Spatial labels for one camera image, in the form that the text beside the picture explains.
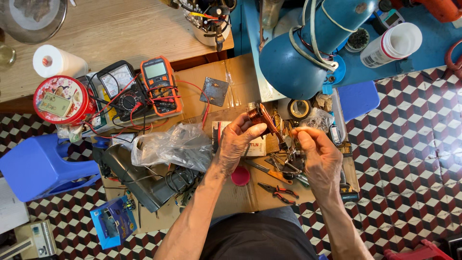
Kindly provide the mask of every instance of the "knife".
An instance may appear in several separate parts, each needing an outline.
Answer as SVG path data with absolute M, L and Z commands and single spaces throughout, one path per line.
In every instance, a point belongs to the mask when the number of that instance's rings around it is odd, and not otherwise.
M 255 163 L 255 162 L 253 162 L 251 160 L 245 160 L 245 162 L 247 164 L 259 169 L 260 171 L 262 171 L 262 172 L 264 172 L 264 173 L 266 173 L 266 174 L 268 174 L 268 175 L 270 175 L 272 177 L 275 177 L 276 179 L 278 179 L 278 180 L 280 180 L 280 181 L 282 181 L 284 183 L 287 183 L 289 185 L 293 184 L 293 181 L 284 179 L 284 177 L 282 176 L 282 173 L 280 173 L 280 172 L 270 170 L 270 169 L 268 169 L 268 168 L 266 168 L 266 167 L 264 167 L 264 166 L 262 166 L 262 165 L 260 165 L 258 163 Z

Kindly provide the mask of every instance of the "blue box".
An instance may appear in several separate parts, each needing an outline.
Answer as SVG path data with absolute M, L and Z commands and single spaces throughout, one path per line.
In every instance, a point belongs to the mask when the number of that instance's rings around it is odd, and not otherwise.
M 127 200 L 125 195 L 90 211 L 103 249 L 120 246 L 136 230 L 133 212 L 124 207 Z

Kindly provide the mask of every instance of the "blue plastic stool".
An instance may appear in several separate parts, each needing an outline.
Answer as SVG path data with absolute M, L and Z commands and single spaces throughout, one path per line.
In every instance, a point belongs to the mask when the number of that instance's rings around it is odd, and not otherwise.
M 337 88 L 346 121 L 366 114 L 380 104 L 375 83 L 366 81 Z
M 0 158 L 0 171 L 22 202 L 94 184 L 101 178 L 95 161 L 68 162 L 70 143 L 59 144 L 57 134 L 27 138 Z M 89 180 L 72 182 L 96 175 Z

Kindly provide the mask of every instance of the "red tin can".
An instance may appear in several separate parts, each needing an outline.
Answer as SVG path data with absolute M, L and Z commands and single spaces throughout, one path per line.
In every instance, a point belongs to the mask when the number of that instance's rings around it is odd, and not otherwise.
M 71 108 L 64 117 L 38 109 L 47 92 L 71 101 Z M 89 99 L 86 87 L 80 81 L 68 76 L 53 76 L 44 80 L 35 91 L 33 103 L 37 115 L 43 120 L 68 126 L 83 124 L 95 114 L 96 109 L 95 100 Z

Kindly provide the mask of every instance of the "paper towel roll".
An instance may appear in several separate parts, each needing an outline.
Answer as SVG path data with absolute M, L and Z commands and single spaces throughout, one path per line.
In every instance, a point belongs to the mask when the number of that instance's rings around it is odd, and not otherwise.
M 44 78 L 56 75 L 77 78 L 88 73 L 88 64 L 82 58 L 49 44 L 35 51 L 32 63 L 35 71 Z

